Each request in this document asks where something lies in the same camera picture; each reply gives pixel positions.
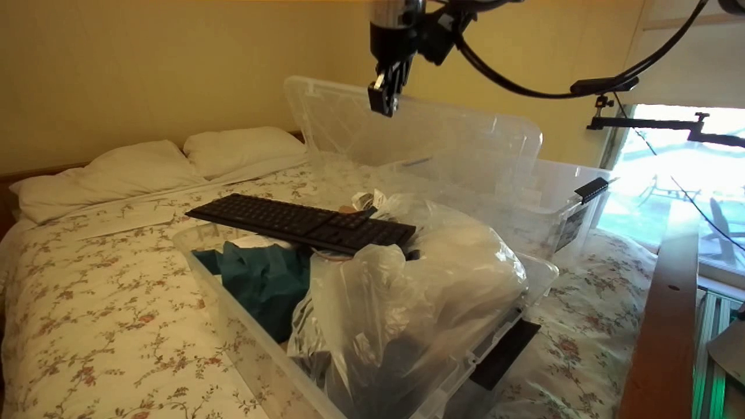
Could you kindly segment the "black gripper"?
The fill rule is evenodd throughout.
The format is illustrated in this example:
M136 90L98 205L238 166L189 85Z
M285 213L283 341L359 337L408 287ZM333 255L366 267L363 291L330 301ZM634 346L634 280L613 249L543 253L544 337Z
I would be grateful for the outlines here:
M369 51L374 55L374 79L368 85L369 110L394 117L412 58L420 54L427 62L443 64L454 42L457 33L438 20L419 20L405 28L369 26Z

